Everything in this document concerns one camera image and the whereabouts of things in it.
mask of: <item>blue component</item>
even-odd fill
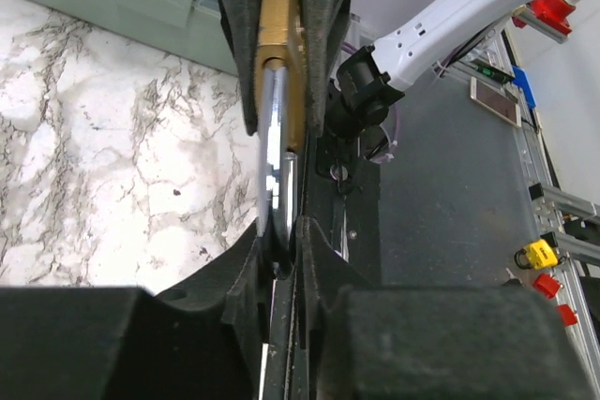
[[[515,72],[515,79],[513,83],[523,90],[523,95],[525,96],[527,106],[530,108],[530,110],[533,110],[535,108],[535,99],[533,98],[532,88],[527,81],[527,75],[525,75],[525,71],[518,66],[513,66],[513,71]]]

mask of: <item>white marble countertop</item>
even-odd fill
[[[0,285],[159,292],[255,217],[236,78],[0,0]]]

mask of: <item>black cable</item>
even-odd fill
[[[531,122],[529,122],[527,119],[523,119],[521,117],[521,122],[524,122],[525,124],[527,124],[528,126],[530,126],[531,128],[533,128],[533,131],[537,132],[537,126],[535,126],[534,124],[532,124]]]
[[[487,28],[479,31],[479,33],[477,33],[475,36],[473,36],[471,39],[469,39],[464,45],[462,45],[454,53],[454,55],[452,55],[452,58],[450,58],[450,61],[448,62],[448,64],[446,66],[447,67],[452,66],[456,61],[460,60],[467,53],[469,53],[477,44],[479,44],[486,37],[486,35],[482,35],[486,31],[487,31]]]
[[[387,137],[383,137],[381,141],[378,142],[378,144],[373,147],[373,149],[368,153],[368,155],[366,156],[366,159],[371,159],[374,156],[376,156],[380,151],[383,150],[383,148],[385,147],[385,144],[387,144]]]

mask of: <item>metal rod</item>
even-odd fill
[[[519,12],[519,14],[515,17],[527,23],[531,28],[534,28],[538,32],[549,37],[550,39],[554,39],[559,44],[563,44],[567,39],[567,35],[564,35],[558,30],[555,30],[552,27],[550,27],[547,23],[537,19],[528,8],[525,8],[523,11]]]
[[[283,204],[285,205],[285,226],[288,236],[292,234],[293,222],[298,216],[298,156],[294,152],[283,154],[283,174],[285,176]]]
[[[531,119],[523,95],[519,95],[519,103],[523,117]],[[525,177],[532,179],[534,183],[550,184],[550,172],[542,151],[544,144],[541,137],[524,127],[517,134],[517,147],[523,155],[522,169]],[[545,230],[548,225],[552,228],[562,228],[561,218],[556,211],[549,223],[547,218],[540,216],[536,217],[536,222],[540,234],[548,231]],[[553,267],[551,273],[563,285],[563,289],[560,289],[556,294],[556,302],[558,304],[569,304],[577,311],[578,322],[568,327],[567,334],[571,337],[571,342],[587,369],[596,396],[600,398],[600,345],[596,339],[592,317],[579,282],[575,262],[568,259],[564,264]]]
[[[561,210],[562,213],[576,215],[583,220],[600,225],[600,217],[598,216],[599,207],[591,201],[567,194],[557,187],[544,184],[533,186],[530,189],[530,192],[532,191],[534,191],[534,194],[541,194],[546,201],[554,202],[556,209]]]
[[[288,69],[281,60],[267,63],[259,114],[258,235],[268,243],[276,278],[292,272],[290,235],[297,216],[297,156],[288,150]]]
[[[554,233],[554,239],[559,249],[569,252],[574,259],[600,266],[600,247],[598,245],[580,241],[564,233]]]

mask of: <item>purple cable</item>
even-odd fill
[[[341,45],[341,49],[350,55],[356,53],[356,48],[350,42],[344,41]]]

